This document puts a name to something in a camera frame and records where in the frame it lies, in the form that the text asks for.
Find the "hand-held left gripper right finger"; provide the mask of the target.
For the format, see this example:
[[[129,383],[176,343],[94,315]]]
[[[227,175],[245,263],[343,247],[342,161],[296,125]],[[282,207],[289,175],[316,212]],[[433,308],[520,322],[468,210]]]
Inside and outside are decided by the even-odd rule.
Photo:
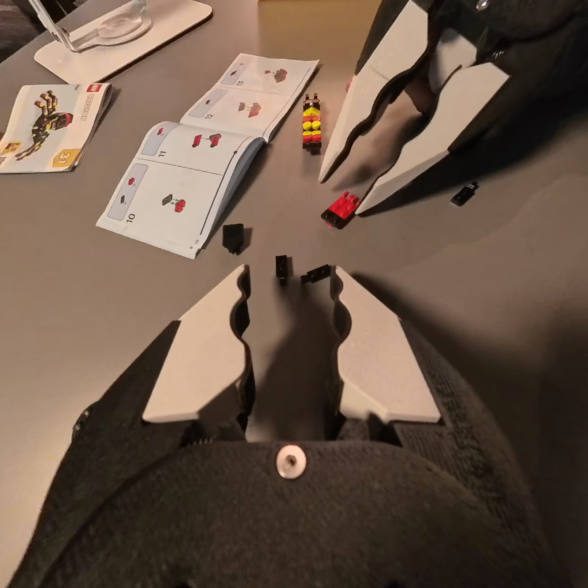
[[[336,350],[340,413],[362,420],[374,416],[383,423],[440,422],[440,410],[397,314],[339,266],[332,282],[336,310],[343,313]]]

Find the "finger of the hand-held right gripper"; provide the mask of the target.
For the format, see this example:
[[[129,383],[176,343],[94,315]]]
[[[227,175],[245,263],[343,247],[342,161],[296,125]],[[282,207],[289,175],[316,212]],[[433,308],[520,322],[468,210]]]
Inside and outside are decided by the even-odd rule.
[[[373,128],[379,111],[403,90],[430,48],[426,10],[414,1],[396,7],[383,2],[381,7],[381,21],[388,27],[371,44],[369,56],[351,80],[322,160],[320,183],[342,165],[356,140]]]
[[[451,144],[508,79],[509,75],[494,64],[456,70],[440,91],[428,124],[402,147],[396,163],[375,180],[356,214],[380,204],[448,156]]]

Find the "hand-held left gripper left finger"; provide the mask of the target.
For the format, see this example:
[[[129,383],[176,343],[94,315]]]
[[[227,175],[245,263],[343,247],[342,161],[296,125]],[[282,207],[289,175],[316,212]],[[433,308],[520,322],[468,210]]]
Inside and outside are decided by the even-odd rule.
[[[143,411],[148,423],[243,419],[254,404],[249,326],[248,265],[240,265],[179,319]]]

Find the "small red black lego assembly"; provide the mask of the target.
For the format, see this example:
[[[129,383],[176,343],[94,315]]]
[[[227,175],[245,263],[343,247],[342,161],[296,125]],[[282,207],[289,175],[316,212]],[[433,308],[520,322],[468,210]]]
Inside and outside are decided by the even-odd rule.
[[[342,193],[322,214],[321,219],[334,229],[343,229],[356,213],[361,198],[346,191]]]

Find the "lego instruction booklet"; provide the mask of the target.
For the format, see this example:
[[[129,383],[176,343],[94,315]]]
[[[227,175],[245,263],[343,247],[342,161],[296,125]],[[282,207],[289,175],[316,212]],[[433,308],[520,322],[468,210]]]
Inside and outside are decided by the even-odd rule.
[[[319,63],[239,54],[179,122],[147,132],[96,226],[195,259]]]

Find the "black red yellow lego assembly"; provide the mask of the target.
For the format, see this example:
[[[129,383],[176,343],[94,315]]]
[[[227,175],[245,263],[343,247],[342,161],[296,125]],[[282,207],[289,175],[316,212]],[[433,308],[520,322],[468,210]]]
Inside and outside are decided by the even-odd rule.
[[[303,101],[302,147],[311,155],[319,155],[322,148],[322,118],[317,93],[306,94]]]

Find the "small white lego leaflet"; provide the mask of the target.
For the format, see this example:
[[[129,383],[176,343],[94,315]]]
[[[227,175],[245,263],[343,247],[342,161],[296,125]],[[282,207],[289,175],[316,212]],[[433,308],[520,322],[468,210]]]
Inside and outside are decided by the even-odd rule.
[[[72,171],[112,92],[105,82],[21,87],[1,139],[1,174]]]

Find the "person's right hand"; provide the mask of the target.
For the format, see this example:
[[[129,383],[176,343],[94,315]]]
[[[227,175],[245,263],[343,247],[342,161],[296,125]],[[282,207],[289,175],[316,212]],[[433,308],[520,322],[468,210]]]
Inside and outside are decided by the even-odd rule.
[[[416,77],[410,81],[405,87],[405,92],[421,114],[427,113],[436,99],[428,79],[421,77]]]

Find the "wooden book stand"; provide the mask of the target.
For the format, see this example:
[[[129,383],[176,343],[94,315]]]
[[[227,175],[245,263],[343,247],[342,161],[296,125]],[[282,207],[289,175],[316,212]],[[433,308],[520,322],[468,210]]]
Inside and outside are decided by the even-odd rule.
[[[197,1],[129,1],[69,32],[40,1],[29,1],[53,41],[34,55],[68,84],[102,82],[212,17]]]

